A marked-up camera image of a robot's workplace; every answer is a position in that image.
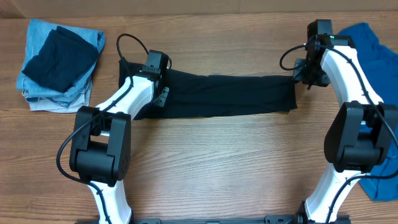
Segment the black t-shirt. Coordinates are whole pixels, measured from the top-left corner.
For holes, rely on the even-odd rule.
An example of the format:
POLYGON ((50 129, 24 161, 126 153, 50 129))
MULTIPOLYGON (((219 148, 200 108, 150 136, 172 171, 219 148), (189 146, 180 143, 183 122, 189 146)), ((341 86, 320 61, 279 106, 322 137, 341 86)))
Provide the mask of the black t-shirt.
POLYGON ((202 118, 289 112, 297 108, 292 77, 194 75, 167 70, 163 107, 147 105, 140 119, 202 118))

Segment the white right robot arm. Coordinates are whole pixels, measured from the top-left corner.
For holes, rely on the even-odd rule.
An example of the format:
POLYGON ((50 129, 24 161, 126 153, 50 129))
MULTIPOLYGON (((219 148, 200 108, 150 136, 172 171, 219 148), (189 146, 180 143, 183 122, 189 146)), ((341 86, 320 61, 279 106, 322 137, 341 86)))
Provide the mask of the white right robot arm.
POLYGON ((352 38, 335 35, 331 20, 310 23, 304 47, 307 56, 296 61, 294 80, 309 87, 332 85, 340 110, 324 140, 326 169, 295 222, 349 223, 338 210, 358 180, 369 178, 386 159, 396 140, 397 108, 373 90, 352 38))

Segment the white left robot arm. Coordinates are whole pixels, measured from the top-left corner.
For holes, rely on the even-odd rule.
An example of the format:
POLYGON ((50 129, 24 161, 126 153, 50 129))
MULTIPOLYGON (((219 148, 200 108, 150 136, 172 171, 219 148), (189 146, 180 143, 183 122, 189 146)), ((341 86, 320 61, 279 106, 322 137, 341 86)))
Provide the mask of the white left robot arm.
POLYGON ((168 89, 163 77, 169 56, 149 51, 140 68, 130 71, 108 100, 78 110, 70 151, 70 169, 91 190, 98 223, 132 223, 124 188, 131 160, 131 123, 153 103, 163 104, 168 89))

